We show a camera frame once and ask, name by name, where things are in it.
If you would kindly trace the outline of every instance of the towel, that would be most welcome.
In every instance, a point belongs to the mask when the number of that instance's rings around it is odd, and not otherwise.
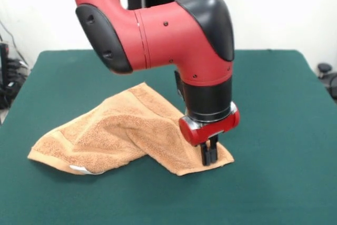
[[[180,132],[182,116],[143,82],[46,133],[28,159],[77,175],[102,174],[145,155],[178,176],[234,162],[218,143],[218,161],[205,167],[200,146],[190,145]]]

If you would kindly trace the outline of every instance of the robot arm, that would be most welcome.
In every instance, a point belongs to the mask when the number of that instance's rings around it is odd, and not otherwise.
[[[215,162],[215,137],[239,123],[232,102],[233,31],[224,1],[175,0],[133,11],[120,0],[75,1],[88,40],[112,72],[176,65],[187,108],[181,131],[192,145],[201,145],[205,165]]]

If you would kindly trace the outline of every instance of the green tablecloth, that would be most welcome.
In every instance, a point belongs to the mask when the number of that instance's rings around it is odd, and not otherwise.
[[[181,111],[174,67],[122,76],[44,52],[0,128],[0,224],[336,224],[337,106],[296,51],[237,51],[235,162],[178,177],[149,156],[99,176],[29,161],[47,131],[145,81]]]

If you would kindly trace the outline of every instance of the screw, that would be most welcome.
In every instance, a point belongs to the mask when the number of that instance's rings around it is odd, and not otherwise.
[[[112,60],[113,58],[112,52],[110,50],[103,52],[103,57],[105,59]]]
[[[91,24],[94,24],[95,23],[95,18],[93,15],[90,15],[87,19],[86,19],[86,22],[91,25]]]

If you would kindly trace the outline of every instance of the black chair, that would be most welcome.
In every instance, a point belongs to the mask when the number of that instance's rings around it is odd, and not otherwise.
[[[320,71],[320,81],[323,83],[331,97],[337,100],[337,72],[331,72],[332,66],[328,63],[320,63],[318,69]]]

